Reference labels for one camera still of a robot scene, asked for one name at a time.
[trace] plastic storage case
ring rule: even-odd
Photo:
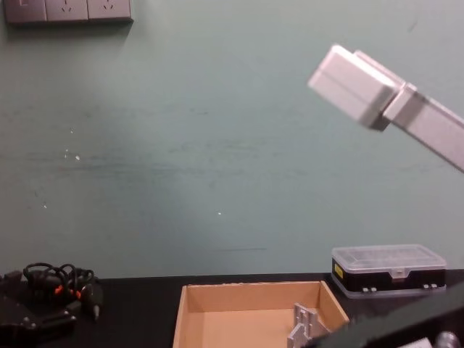
[[[444,290],[446,265],[442,257],[418,244],[332,250],[332,278],[349,298]]]

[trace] open cardboard box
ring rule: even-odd
[[[173,348],[286,348],[296,302],[331,331],[348,322],[323,281],[184,286]]]

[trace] black table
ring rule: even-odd
[[[81,317],[75,332],[45,348],[171,348],[182,286],[187,284],[250,283],[266,281],[326,280],[351,318],[379,315],[411,303],[417,297],[347,299],[324,273],[272,275],[219,275],[103,280],[105,307],[98,323]],[[464,270],[447,272],[447,284],[464,281]]]

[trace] gray robotic arm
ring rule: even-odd
[[[332,46],[308,86],[367,128],[393,123],[464,172],[464,121],[361,51]]]

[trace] wall outlet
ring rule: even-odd
[[[90,20],[131,20],[130,0],[88,0]]]
[[[49,22],[88,20],[87,0],[45,0]]]
[[[4,7],[9,23],[46,22],[45,0],[4,0]]]

